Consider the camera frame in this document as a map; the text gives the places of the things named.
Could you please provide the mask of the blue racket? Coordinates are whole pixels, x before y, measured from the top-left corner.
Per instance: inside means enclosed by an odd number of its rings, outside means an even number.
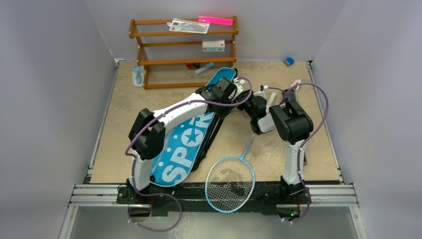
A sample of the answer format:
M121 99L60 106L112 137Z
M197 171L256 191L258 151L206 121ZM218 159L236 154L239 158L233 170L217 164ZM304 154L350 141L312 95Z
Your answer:
M273 105L273 102L275 100L277 96L276 92L271 92L269 98L267 99L267 104L266 104L266 110L269 110L269 108Z
M256 177L253 168L245 160L254 140L253 134L241 156L226 156L210 169L205 181L205 198L220 213L233 213L250 199Z

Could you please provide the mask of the blue racket bag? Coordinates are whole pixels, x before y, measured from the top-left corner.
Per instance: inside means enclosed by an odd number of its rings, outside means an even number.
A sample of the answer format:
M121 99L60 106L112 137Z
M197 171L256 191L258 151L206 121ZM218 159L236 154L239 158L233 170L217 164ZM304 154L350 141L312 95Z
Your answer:
M208 112L189 118L167 131L163 150L153 159L150 182L172 187L185 180L216 121L215 113Z

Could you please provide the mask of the black shuttlecock tube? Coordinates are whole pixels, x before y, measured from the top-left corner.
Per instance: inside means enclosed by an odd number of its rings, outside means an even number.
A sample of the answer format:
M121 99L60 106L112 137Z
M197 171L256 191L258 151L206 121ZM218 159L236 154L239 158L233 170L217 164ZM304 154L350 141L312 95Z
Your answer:
M289 93L287 93L287 96L282 100L282 103L284 104L285 102L295 101L295 100L296 100L296 91L291 90Z

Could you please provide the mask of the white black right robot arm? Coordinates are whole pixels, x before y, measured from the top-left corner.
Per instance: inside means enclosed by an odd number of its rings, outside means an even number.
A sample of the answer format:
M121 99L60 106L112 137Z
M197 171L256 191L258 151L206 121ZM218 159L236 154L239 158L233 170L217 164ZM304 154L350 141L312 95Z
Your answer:
M280 198L287 203L294 201L304 191L303 168L306 164L305 146L302 143L314 129L313 121L296 100L293 90L287 94L283 105L274 105L266 111L267 100L251 96L237 108L251 118L252 131L257 134L276 130L285 143L285 163L281 176Z

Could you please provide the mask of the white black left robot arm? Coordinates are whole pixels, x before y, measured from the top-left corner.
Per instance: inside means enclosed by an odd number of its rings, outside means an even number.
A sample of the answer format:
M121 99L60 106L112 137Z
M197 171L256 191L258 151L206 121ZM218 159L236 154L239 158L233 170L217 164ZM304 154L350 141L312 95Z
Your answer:
M219 117L226 116L232 108L246 102L252 95L236 101L236 97L244 92L245 84L251 84L247 78L228 80L221 78L211 87L204 86L195 90L186 99L157 111L142 109L129 131L130 143L125 155L133 158L131 174L128 178L132 188L129 197L141 204L148 199L147 187L150 184L150 171L153 158L164 148L165 134L184 121L214 112Z

